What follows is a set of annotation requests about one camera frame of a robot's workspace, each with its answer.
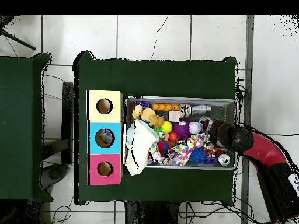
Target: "black stand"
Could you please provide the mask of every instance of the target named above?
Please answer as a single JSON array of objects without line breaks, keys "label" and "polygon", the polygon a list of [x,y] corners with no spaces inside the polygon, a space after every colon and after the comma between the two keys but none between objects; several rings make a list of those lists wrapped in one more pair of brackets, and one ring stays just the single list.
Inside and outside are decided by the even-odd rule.
[{"label": "black stand", "polygon": [[16,38],[15,36],[13,36],[13,35],[11,35],[11,34],[5,32],[5,31],[1,31],[1,30],[0,30],[0,36],[1,36],[1,35],[4,35],[5,37],[10,38],[11,40],[14,40],[15,42],[18,42],[18,43],[22,44],[23,46],[26,46],[26,47],[28,47],[28,48],[30,48],[30,49],[36,51],[36,48],[35,48],[34,46],[32,46],[32,45],[30,45],[30,44],[28,44],[28,43],[26,43],[26,42],[24,42],[24,41],[22,41],[22,40],[19,40],[19,39]]},{"label": "black stand", "polygon": [[49,142],[42,147],[42,160],[61,152],[61,163],[44,168],[41,171],[41,184],[46,190],[49,186],[61,181],[67,174],[68,166],[72,164],[72,127],[74,116],[74,86],[71,82],[64,82],[62,89],[62,122],[61,139]]}]

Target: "red ball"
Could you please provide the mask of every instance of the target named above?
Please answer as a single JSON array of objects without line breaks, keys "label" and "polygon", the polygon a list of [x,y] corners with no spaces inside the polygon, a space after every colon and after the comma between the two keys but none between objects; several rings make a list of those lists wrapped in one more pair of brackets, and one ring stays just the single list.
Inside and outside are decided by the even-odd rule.
[{"label": "red ball", "polygon": [[175,132],[169,133],[169,138],[171,142],[177,142],[178,141],[178,135]]},{"label": "red ball", "polygon": [[171,141],[166,141],[169,145],[169,148],[172,148],[172,142]]}]

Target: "purple toy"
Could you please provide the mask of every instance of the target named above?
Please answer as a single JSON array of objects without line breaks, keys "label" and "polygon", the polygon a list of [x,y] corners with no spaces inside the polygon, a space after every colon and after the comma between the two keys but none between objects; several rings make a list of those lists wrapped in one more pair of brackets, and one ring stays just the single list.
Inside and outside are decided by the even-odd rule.
[{"label": "purple toy", "polygon": [[217,157],[206,157],[203,164],[215,164],[217,163]]},{"label": "purple toy", "polygon": [[150,107],[150,102],[149,101],[137,101],[135,102],[136,106],[141,104],[143,109],[149,108]]},{"label": "purple toy", "polygon": [[189,137],[189,124],[188,118],[180,118],[180,122],[173,125],[172,131],[178,136],[178,140],[188,139]]}]

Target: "gray metal bin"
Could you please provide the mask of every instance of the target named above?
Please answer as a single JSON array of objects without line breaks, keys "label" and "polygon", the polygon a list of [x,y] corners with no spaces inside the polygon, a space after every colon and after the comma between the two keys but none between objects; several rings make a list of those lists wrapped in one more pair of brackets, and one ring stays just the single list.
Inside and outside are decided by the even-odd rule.
[{"label": "gray metal bin", "polygon": [[[180,97],[159,97],[159,96],[128,96],[124,101],[124,131],[123,131],[123,163],[126,164],[127,147],[126,147],[126,131],[130,127],[131,120],[131,103],[136,101],[147,101],[150,103],[169,103],[169,104],[183,104],[189,103],[191,106],[201,104],[210,105],[211,111],[205,114],[194,114],[188,119],[190,122],[198,122],[201,116],[210,117],[212,120],[222,120],[231,124],[237,124],[237,113],[239,112],[239,104],[236,100],[229,99],[200,99],[200,98],[180,98]],[[167,111],[155,111],[159,116],[163,116],[164,120],[168,120]],[[187,162],[184,166],[177,165],[162,165],[160,163],[153,163],[146,166],[146,168],[159,169],[207,169],[207,170],[233,170],[237,166],[237,153],[228,150],[227,154],[231,161],[227,166],[216,164],[194,164]]]}]

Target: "shape sorter box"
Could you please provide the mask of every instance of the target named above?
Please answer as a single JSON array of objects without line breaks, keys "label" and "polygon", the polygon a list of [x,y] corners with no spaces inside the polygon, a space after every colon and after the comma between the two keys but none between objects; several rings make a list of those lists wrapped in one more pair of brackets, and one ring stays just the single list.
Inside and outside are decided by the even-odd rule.
[{"label": "shape sorter box", "polygon": [[[89,94],[86,97],[89,103],[88,120],[90,122],[123,122],[123,94],[119,91],[106,91],[106,90],[88,90]],[[100,113],[100,101],[105,99],[108,104],[109,111],[106,114]]]},{"label": "shape sorter box", "polygon": [[[119,185],[123,176],[123,167],[121,164],[121,155],[89,155],[89,186]],[[112,166],[112,172],[109,176],[99,174],[99,165],[104,162]]]},{"label": "shape sorter box", "polygon": [[[122,144],[122,122],[108,123],[108,122],[90,122],[89,123],[89,154],[90,155],[103,155],[103,154],[120,154]],[[96,134],[100,130],[108,129],[113,137],[112,144],[103,148],[96,143]]]}]

